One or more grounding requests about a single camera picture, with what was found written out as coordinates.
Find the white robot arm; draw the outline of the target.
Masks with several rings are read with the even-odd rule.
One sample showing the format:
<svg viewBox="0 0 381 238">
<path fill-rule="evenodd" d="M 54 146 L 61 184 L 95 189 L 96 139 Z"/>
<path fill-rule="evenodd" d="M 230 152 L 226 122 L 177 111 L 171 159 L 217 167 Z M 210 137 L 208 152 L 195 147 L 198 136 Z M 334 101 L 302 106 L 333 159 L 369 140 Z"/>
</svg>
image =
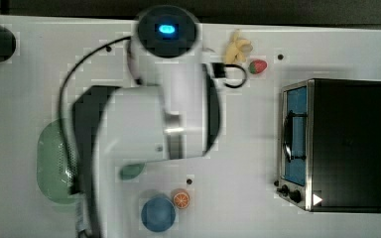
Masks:
<svg viewBox="0 0 381 238">
<path fill-rule="evenodd" d="M 152 7 L 139 15 L 127 43 L 135 86 L 92 85 L 70 109 L 87 221 L 81 238 L 132 238 L 134 220 L 168 228 L 175 216 L 161 208 L 163 197 L 138 208 L 127 181 L 150 164 L 205 156 L 220 130 L 213 64 L 192 13 Z"/>
</svg>

